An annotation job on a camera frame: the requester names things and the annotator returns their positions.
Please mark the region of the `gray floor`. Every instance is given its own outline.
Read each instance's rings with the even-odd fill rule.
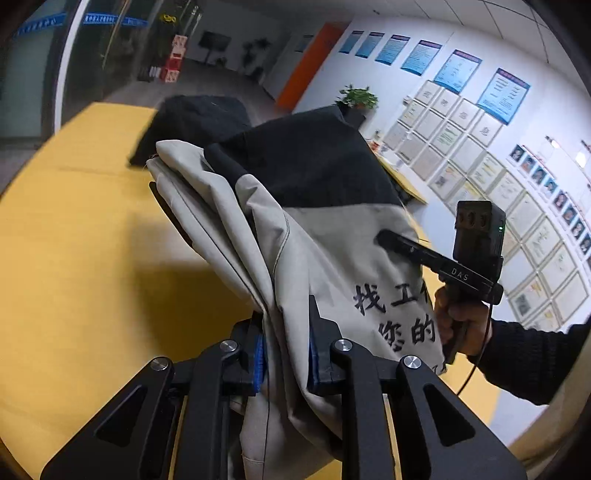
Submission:
[[[0,147],[0,196],[36,151],[30,145]]]
[[[286,114],[260,85],[237,72],[205,66],[193,60],[183,62],[175,83],[159,80],[132,82],[108,96],[105,102],[157,108],[166,97],[173,95],[233,96],[244,104],[255,126]]]

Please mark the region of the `black jacket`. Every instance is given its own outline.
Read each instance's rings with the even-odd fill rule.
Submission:
[[[493,385],[536,405],[550,403],[569,374],[591,330],[591,317],[567,333],[526,330],[516,322],[492,321],[480,370]],[[468,357],[474,363],[475,356]]]

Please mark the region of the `glass door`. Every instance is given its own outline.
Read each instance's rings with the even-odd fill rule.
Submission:
[[[72,48],[62,123],[131,79],[155,0],[90,0]]]

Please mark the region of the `ceiling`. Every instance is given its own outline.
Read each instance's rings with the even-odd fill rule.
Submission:
[[[523,0],[229,0],[286,22],[305,15],[351,20],[355,15],[431,18],[465,25],[512,43],[562,72],[586,91],[568,55]]]

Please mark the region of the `metal screw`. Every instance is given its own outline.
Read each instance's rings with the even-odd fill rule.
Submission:
[[[220,348],[224,352],[233,352],[238,348],[238,344],[234,340],[224,340],[220,343]]]
[[[412,368],[413,370],[417,369],[423,364],[423,362],[421,362],[421,359],[414,355],[405,356],[403,362],[404,365],[406,365],[409,368]]]
[[[163,356],[159,356],[150,362],[150,368],[152,370],[156,370],[157,372],[166,370],[168,368],[168,359]]]
[[[335,342],[335,348],[339,352],[348,352],[349,350],[351,350],[353,348],[353,344],[351,342],[349,342],[348,340],[341,338],[341,340],[337,340]]]

